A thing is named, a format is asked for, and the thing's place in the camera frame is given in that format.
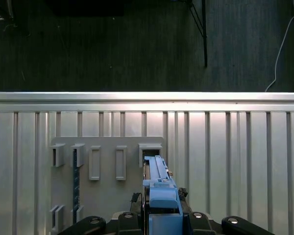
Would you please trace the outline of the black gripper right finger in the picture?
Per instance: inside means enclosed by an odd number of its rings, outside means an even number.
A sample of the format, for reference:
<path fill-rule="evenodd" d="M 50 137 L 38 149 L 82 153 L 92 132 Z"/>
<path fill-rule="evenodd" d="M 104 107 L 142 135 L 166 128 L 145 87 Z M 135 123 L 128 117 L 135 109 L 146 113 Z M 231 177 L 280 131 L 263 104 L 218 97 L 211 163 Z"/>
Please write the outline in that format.
<path fill-rule="evenodd" d="M 192 211 L 185 188 L 178 189 L 183 211 L 184 235 L 271 235 L 272 233 L 237 216 L 228 216 L 217 223 L 203 212 Z"/>

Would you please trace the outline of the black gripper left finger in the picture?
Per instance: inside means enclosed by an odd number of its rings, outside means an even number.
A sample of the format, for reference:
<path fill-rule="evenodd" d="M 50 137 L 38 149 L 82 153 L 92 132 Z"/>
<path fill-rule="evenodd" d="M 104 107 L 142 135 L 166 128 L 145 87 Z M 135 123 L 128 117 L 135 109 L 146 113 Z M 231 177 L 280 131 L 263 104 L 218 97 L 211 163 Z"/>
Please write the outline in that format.
<path fill-rule="evenodd" d="M 109 222 L 99 216 L 88 216 L 61 232 L 62 235 L 141 235 L 142 194 L 134 193 L 129 211 L 114 214 Z"/>

